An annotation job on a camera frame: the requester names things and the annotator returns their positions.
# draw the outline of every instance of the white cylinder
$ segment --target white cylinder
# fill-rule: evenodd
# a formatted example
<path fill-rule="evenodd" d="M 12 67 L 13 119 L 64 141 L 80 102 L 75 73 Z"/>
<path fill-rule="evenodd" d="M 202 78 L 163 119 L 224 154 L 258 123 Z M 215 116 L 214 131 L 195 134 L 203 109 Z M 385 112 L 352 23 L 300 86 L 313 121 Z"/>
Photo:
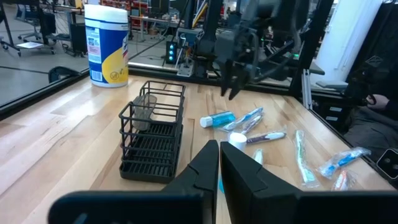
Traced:
<path fill-rule="evenodd" d="M 211 116 L 207 116 L 204 118 L 200 118 L 200 126 L 203 128 L 207 128 L 213 125 L 213 118 Z"/>
<path fill-rule="evenodd" d="M 382 0 L 340 0 L 326 28 L 317 55 L 325 75 L 311 74 L 311 81 L 345 82 Z"/>
<path fill-rule="evenodd" d="M 90 78 L 94 85 L 127 84 L 127 11 L 109 6 L 85 5 L 86 41 Z"/>
<path fill-rule="evenodd" d="M 244 148 L 246 147 L 246 141 L 247 141 L 247 137 L 244 134 L 241 133 L 231 133 L 229 135 L 229 139 L 228 142 L 235 146 L 237 149 L 239 149 L 240 151 L 244 151 Z"/>

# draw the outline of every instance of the electronic equipment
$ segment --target electronic equipment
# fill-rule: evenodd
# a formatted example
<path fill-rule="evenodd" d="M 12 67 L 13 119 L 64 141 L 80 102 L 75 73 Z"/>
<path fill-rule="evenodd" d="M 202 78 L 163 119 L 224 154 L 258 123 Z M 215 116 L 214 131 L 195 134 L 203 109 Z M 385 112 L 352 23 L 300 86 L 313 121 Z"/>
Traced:
<path fill-rule="evenodd" d="M 175 64 L 177 62 L 177 43 L 166 42 L 166 63 Z"/>
<path fill-rule="evenodd" d="M 276 76 L 287 62 L 301 51 L 300 30 L 307 23 L 310 0 L 250 0 L 232 34 L 220 34 L 215 38 L 215 30 L 221 5 L 211 3 L 206 19 L 206 30 L 197 35 L 193 47 L 194 76 L 205 77 L 216 62 L 221 71 L 221 95 L 231 88 L 232 100 L 248 83 L 258 83 L 265 78 Z M 274 37 L 287 39 L 280 50 L 260 60 L 260 40 L 272 27 Z M 273 58 L 290 51 L 289 57 L 276 63 Z"/>
<path fill-rule="evenodd" d="M 228 142 L 221 174 L 232 224 L 397 223 L 398 192 L 302 192 Z M 216 223 L 218 144 L 209 141 L 159 192 L 77 192 L 58 199 L 49 223 Z"/>
<path fill-rule="evenodd" d="M 70 41 L 73 49 L 65 49 L 72 56 L 84 57 L 87 54 L 86 25 L 84 23 L 70 24 Z"/>
<path fill-rule="evenodd" d="M 377 162 L 377 167 L 385 173 L 390 181 L 397 182 L 398 178 L 398 151 L 387 149 Z"/>

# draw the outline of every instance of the wire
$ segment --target wire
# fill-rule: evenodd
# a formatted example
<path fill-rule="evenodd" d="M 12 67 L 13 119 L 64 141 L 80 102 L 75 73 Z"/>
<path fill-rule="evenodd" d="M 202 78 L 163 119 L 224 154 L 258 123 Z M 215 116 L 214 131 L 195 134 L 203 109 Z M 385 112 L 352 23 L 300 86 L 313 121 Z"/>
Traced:
<path fill-rule="evenodd" d="M 139 57 L 148 58 L 151 60 L 163 60 L 163 56 L 157 56 L 157 55 L 144 55 Z"/>
<path fill-rule="evenodd" d="M 178 21 L 177 27 L 175 28 L 175 32 L 174 32 L 171 42 L 173 42 L 175 36 L 177 35 L 178 28 L 180 28 L 181 20 L 182 20 L 182 18 L 184 18 L 185 12 L 187 11 L 188 2 L 189 2 L 188 0 L 185 2 L 184 9 L 182 10 L 180 20 Z M 166 62 L 166 57 L 163 59 L 162 67 L 164 66 L 165 62 Z"/>
<path fill-rule="evenodd" d="M 149 47 L 145 48 L 144 50 L 141 50 L 140 52 L 137 52 L 135 55 L 133 55 L 133 56 L 129 57 L 129 60 L 131 60 L 131 59 L 133 59 L 133 58 L 137 57 L 138 55 L 142 54 L 142 53 L 143 53 L 143 52 L 145 52 L 146 50 L 148 50 L 148 49 L 151 49 L 151 48 L 155 47 L 155 45 L 157 45 L 157 44 L 161 43 L 162 41 L 163 41 L 163 40 L 159 40 L 158 42 L 156 42 L 156 43 L 152 44 L 151 46 L 149 46 Z"/>
<path fill-rule="evenodd" d="M 216 70 L 213 70 L 213 72 L 214 72 L 214 74 L 216 74 L 216 76 L 217 76 L 218 78 L 221 78 L 221 75 L 220 75 Z"/>
<path fill-rule="evenodd" d="M 172 21 L 172 18 L 170 17 L 169 22 L 167 23 L 166 30 L 164 30 L 164 33 L 159 37 L 160 39 L 164 38 L 164 36 L 166 35 L 166 33 L 167 33 L 167 31 L 168 31 L 168 29 L 170 27 L 171 21 Z"/>
<path fill-rule="evenodd" d="M 199 12 L 198 16 L 196 17 L 195 21 L 193 21 L 192 27 L 195 27 L 197 25 L 199 19 L 201 18 L 203 13 L 205 13 L 206 9 L 207 9 L 207 3 L 203 6 L 203 8 Z"/>

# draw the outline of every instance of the wooden tabletop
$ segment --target wooden tabletop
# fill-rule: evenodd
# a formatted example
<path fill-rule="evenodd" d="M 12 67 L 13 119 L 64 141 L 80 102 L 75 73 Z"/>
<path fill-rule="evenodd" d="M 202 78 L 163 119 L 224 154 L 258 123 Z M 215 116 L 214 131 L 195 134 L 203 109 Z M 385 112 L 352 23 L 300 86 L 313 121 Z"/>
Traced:
<path fill-rule="evenodd" d="M 51 204 L 76 190 L 160 190 L 163 184 L 120 178 L 122 150 L 119 112 L 138 94 L 147 78 L 129 77 L 128 86 L 100 88 L 88 78 L 0 121 L 1 223 L 45 223 Z M 248 146 L 264 150 L 264 167 L 303 189 L 295 161 L 294 132 L 306 134 L 312 169 L 348 147 L 327 127 L 289 96 L 242 91 L 233 101 L 220 96 L 220 88 L 185 83 L 183 135 L 177 173 L 180 173 L 209 139 L 226 139 L 225 133 L 200 127 L 208 114 L 231 110 L 241 116 L 263 106 L 262 123 L 250 133 L 273 131 L 287 125 L 287 137 Z M 355 189 L 393 190 L 364 161 L 348 167 L 357 175 Z M 321 187 L 333 182 L 317 174 Z M 218 223 L 230 223 L 224 195 L 218 194 Z"/>

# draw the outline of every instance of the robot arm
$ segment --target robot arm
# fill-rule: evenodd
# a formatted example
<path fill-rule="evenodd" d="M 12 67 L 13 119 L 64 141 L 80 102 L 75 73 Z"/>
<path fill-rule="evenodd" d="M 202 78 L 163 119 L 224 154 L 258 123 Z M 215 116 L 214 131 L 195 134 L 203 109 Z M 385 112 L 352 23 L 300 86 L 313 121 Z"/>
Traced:
<path fill-rule="evenodd" d="M 215 44 L 215 62 L 221 70 L 221 95 L 231 88 L 232 100 L 248 83 L 257 83 L 281 71 L 294 54 L 301 49 L 299 29 L 308 16 L 310 0 L 250 0 L 233 35 L 219 35 Z M 272 27 L 279 36 L 292 36 L 288 42 L 271 56 L 259 61 L 261 37 Z M 289 58 L 278 66 L 266 69 L 272 57 L 291 49 Z"/>

